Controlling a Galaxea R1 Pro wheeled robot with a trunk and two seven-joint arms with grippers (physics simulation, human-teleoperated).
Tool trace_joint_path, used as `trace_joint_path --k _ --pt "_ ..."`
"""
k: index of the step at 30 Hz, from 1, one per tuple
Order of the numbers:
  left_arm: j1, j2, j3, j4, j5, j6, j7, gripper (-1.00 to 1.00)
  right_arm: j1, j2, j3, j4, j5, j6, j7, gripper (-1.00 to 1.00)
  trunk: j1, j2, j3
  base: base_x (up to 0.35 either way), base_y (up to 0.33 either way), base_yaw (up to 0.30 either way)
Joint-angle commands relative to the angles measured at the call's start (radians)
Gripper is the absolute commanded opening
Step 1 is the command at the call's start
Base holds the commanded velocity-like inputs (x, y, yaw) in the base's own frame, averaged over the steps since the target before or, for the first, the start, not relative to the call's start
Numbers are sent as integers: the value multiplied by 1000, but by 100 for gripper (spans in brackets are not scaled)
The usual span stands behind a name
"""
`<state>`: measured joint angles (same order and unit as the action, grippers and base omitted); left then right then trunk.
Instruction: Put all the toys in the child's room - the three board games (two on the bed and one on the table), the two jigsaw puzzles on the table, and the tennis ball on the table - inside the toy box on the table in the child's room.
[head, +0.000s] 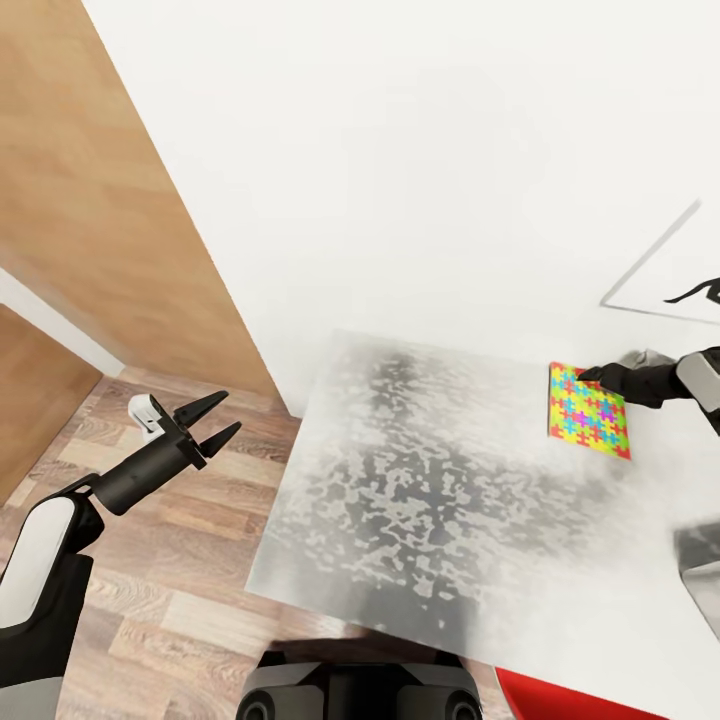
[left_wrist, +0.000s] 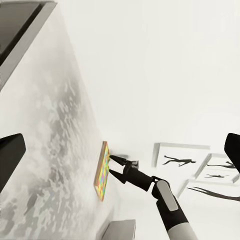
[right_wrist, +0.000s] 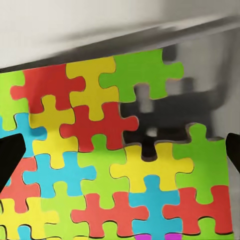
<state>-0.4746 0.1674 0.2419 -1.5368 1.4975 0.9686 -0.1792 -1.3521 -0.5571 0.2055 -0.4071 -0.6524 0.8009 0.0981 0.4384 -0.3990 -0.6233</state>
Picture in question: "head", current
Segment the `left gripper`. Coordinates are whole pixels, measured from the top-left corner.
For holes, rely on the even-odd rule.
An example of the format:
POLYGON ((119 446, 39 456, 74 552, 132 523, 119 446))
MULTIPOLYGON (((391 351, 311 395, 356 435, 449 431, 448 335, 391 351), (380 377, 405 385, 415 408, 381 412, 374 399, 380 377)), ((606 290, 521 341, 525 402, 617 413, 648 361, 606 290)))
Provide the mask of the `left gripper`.
POLYGON ((205 457, 214 457, 243 425, 233 423, 200 445, 188 428, 229 396, 219 391, 174 410, 158 420, 164 433, 125 458, 124 468, 142 490, 153 493, 192 464, 197 470, 207 465, 205 457))

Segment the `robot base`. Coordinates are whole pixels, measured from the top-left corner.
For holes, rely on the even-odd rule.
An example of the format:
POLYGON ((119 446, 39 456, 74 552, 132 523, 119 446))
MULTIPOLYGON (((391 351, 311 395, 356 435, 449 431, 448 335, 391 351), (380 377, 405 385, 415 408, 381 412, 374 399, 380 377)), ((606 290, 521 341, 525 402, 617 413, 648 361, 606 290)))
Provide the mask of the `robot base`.
POLYGON ((265 651, 247 677, 235 720, 485 720, 458 656, 436 663, 284 664, 265 651))

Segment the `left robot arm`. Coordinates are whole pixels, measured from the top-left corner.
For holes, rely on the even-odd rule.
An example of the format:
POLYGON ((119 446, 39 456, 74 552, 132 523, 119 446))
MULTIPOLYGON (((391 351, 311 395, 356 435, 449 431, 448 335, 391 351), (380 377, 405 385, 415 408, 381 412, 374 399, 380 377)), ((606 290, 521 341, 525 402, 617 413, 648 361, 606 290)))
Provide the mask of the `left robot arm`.
POLYGON ((188 428, 227 396, 225 390, 210 394, 175 409, 172 418, 152 394, 134 396, 128 415, 147 445, 29 510, 0 575, 0 720, 55 720, 94 564, 77 553, 105 529, 87 497, 94 494, 122 516, 190 464, 204 468, 205 457, 214 457, 243 424, 237 421, 200 445, 188 428), (75 492, 85 485, 91 488, 84 494, 75 492))

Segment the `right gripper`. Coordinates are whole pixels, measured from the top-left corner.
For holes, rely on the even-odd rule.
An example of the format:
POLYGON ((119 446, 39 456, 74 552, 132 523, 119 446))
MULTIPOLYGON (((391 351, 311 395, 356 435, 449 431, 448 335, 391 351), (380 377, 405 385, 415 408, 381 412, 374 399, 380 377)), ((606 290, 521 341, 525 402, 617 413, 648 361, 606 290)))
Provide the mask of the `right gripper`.
MULTIPOLYGON (((654 366, 654 368, 658 368, 654 366)), ((646 384, 646 376, 653 370, 652 367, 645 369, 629 369, 617 363, 609 363, 603 367, 593 367, 583 371, 577 378, 578 381, 597 381, 602 390, 610 393, 617 393, 628 402, 635 402, 650 409, 660 409, 662 398, 654 394, 650 384, 646 384)))

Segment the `jigsaw puzzle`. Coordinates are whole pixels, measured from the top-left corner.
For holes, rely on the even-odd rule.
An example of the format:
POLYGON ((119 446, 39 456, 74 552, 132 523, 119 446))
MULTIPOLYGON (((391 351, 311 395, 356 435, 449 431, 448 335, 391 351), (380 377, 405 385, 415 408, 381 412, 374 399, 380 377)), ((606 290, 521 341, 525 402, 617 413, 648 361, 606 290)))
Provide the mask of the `jigsaw puzzle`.
POLYGON ((578 381, 583 369, 550 364, 549 436, 630 461, 626 400, 597 381, 578 381))

